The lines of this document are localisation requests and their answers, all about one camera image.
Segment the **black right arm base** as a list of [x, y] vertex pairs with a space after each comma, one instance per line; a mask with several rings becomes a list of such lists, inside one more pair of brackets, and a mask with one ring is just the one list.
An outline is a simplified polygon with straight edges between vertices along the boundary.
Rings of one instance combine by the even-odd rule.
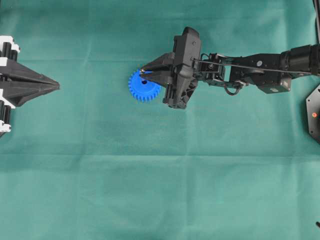
[[306, 114], [308, 132], [310, 136], [320, 143], [320, 86], [318, 85], [306, 98]]

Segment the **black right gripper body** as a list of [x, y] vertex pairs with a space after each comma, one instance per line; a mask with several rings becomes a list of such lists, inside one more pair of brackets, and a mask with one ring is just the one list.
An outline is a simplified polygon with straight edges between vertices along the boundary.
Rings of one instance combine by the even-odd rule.
[[173, 80], [167, 85], [163, 98], [163, 103], [170, 108], [185, 109], [197, 88], [195, 60], [200, 58], [201, 46], [200, 34], [191, 27], [185, 27], [181, 35], [174, 37]]

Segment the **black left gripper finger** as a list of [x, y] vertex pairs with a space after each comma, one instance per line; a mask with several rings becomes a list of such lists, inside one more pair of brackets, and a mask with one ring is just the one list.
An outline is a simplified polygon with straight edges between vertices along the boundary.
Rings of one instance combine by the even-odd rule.
[[0, 99], [11, 108], [21, 107], [27, 101], [59, 90], [59, 84], [2, 81], [0, 83]]
[[12, 80], [59, 86], [57, 81], [8, 58], [0, 59], [0, 73]]

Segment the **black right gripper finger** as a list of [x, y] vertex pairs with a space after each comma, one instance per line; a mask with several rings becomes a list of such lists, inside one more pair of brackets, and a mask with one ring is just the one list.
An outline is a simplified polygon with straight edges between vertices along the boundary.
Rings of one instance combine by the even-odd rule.
[[162, 87], [174, 85], [175, 79], [171, 71], [146, 71], [143, 73], [143, 78], [147, 81], [156, 83]]
[[174, 60], [176, 54], [174, 52], [164, 53], [155, 60], [143, 65], [140, 68], [145, 72], [155, 72], [155, 71], [171, 71], [174, 72]]

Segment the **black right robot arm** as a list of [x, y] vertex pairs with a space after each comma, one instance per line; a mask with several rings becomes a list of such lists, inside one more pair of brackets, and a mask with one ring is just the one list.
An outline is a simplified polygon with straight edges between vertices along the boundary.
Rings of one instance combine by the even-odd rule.
[[200, 34], [195, 29], [186, 27], [173, 41], [173, 50], [144, 65], [139, 75], [164, 87], [162, 101], [174, 109], [187, 107], [199, 82], [221, 87], [230, 96], [248, 85], [275, 94], [289, 92], [294, 79], [320, 75], [319, 44], [245, 57], [210, 53], [204, 59]]

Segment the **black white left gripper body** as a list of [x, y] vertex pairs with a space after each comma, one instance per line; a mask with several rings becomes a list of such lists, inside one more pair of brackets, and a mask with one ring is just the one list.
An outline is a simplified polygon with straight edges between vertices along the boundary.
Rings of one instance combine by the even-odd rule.
[[[20, 47], [12, 36], [0, 36], [0, 66], [6, 67], [8, 60], [16, 61]], [[4, 97], [4, 87], [0, 87], [0, 137], [11, 131], [11, 110], [16, 107]]]

